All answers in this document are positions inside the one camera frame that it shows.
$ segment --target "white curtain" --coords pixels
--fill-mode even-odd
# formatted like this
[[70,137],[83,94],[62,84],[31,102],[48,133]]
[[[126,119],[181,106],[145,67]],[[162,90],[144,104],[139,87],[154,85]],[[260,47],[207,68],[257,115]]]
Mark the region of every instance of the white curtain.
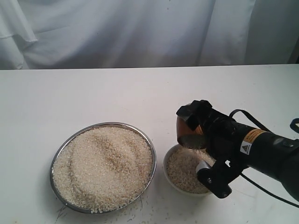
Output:
[[0,69],[287,63],[298,0],[0,0]]

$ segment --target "stainless steel bowl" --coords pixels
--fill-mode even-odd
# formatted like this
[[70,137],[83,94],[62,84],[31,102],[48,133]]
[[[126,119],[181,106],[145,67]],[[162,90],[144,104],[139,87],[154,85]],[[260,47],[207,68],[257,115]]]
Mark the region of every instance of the stainless steel bowl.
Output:
[[[70,202],[66,201],[59,193],[59,191],[57,190],[55,184],[54,184],[54,180],[53,180],[53,165],[54,165],[54,162],[56,160],[56,158],[59,156],[60,152],[74,139],[76,138],[78,135],[84,133],[84,132],[87,132],[89,130],[92,130],[92,129],[96,129],[96,128],[99,128],[99,127],[106,127],[106,126],[113,126],[113,127],[120,127],[120,128],[124,128],[124,129],[128,129],[128,130],[131,130],[137,134],[139,134],[141,137],[144,138],[144,140],[146,141],[146,143],[148,144],[148,146],[150,147],[150,150],[151,150],[151,154],[152,154],[152,160],[153,160],[153,163],[152,163],[152,167],[151,167],[151,172],[150,172],[150,175],[149,175],[149,182],[148,184],[146,185],[146,187],[144,188],[144,190],[141,192],[140,195],[143,194],[143,192],[146,190],[146,188],[149,186],[151,180],[153,179],[153,176],[154,176],[154,173],[155,173],[155,170],[156,170],[156,165],[157,165],[157,156],[156,156],[156,152],[155,152],[155,148],[154,148],[154,145],[153,143],[151,142],[151,140],[149,139],[148,136],[146,136],[145,133],[143,133],[141,130],[139,130],[138,128],[134,127],[134,126],[131,126],[131,125],[128,125],[128,124],[124,124],[124,123],[118,123],[118,122],[107,122],[107,123],[99,123],[99,124],[95,124],[95,125],[91,125],[89,127],[86,127],[80,131],[78,131],[77,133],[73,134],[68,140],[65,141],[65,143],[58,149],[58,151],[56,152],[54,158],[53,158],[53,161],[51,163],[51,167],[50,167],[50,183],[51,183],[51,187],[54,191],[54,193],[56,194],[56,196],[59,198],[59,200],[67,207],[69,207],[70,209],[73,209],[75,211],[78,211],[78,212],[82,212],[82,213],[86,213],[86,214],[99,214],[100,212],[97,212],[97,213],[92,213],[91,210],[89,209],[84,209],[84,208],[80,208],[74,204],[71,204]],[[137,198],[140,197],[140,195],[138,195],[134,200],[132,200],[130,203],[128,203],[127,205],[131,204],[133,201],[135,201]],[[116,210],[119,210],[119,209],[122,209],[124,207],[126,207],[127,205],[123,206],[123,207],[120,207],[118,209],[115,209],[115,210],[111,210],[111,211],[116,211]]]

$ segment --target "small white bowl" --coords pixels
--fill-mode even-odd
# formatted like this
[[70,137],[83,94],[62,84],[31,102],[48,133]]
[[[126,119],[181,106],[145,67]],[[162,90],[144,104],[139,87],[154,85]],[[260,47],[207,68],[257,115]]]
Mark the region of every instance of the small white bowl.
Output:
[[168,174],[167,174],[167,161],[169,159],[169,157],[178,149],[182,148],[182,146],[180,146],[179,144],[173,146],[170,150],[168,150],[168,152],[166,153],[165,157],[164,157],[164,160],[163,160],[163,171],[164,171],[164,175],[168,181],[168,183],[174,188],[176,189],[177,191],[181,192],[182,194],[184,195],[188,195],[188,196],[193,196],[193,197],[204,197],[204,196],[207,196],[207,195],[210,195],[212,194],[211,191],[207,192],[207,193],[203,193],[203,194],[194,194],[194,193],[189,193],[189,192],[186,192],[186,191],[183,191],[182,189],[178,188],[176,185],[174,185],[174,183],[171,182]]

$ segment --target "uncooked white rice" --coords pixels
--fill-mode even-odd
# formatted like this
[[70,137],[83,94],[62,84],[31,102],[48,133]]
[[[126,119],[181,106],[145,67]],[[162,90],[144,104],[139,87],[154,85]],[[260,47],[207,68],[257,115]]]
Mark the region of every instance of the uncooked white rice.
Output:
[[57,157],[53,180],[71,204],[93,212],[123,207],[149,182],[152,154],[135,132],[100,127],[72,140]]
[[167,161],[167,175],[172,183],[183,191],[203,194],[209,190],[198,181],[196,166],[205,160],[210,166],[214,160],[203,150],[179,148],[172,153]]

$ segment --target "white tabletop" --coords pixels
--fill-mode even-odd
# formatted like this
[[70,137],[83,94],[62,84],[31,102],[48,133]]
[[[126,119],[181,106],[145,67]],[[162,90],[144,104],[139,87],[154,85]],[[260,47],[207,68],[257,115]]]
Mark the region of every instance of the white tabletop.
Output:
[[[182,195],[166,182],[162,161],[176,144],[177,109],[194,99],[226,114],[245,109],[273,132],[297,138],[289,124],[299,117],[298,84],[299,65],[0,71],[1,223],[297,224],[298,209],[241,177],[226,199]],[[242,115],[236,119],[250,124]],[[108,215],[64,208],[50,187],[52,158],[76,131],[107,121],[134,125],[152,139],[153,182],[142,204],[138,199]],[[295,202],[279,182],[250,168],[245,174]]]

